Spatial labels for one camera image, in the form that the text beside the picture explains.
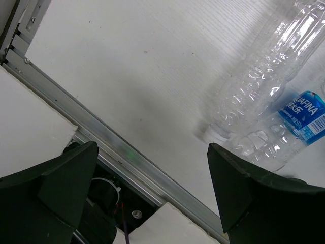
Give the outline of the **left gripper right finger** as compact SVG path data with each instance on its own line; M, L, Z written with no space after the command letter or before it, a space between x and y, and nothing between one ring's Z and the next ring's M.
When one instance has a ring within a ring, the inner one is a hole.
M230 243L324 243L324 188L279 176L216 143L207 158Z

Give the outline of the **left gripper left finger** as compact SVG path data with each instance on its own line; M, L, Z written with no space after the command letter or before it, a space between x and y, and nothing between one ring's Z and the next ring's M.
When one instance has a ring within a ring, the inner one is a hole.
M87 142L1 178L1 243L70 243L99 148Z

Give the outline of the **clear unlabelled plastic bottle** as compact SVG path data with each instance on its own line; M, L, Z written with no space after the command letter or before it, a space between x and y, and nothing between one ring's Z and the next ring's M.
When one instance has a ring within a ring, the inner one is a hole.
M324 41L324 1L278 1L212 103L206 143L256 124Z

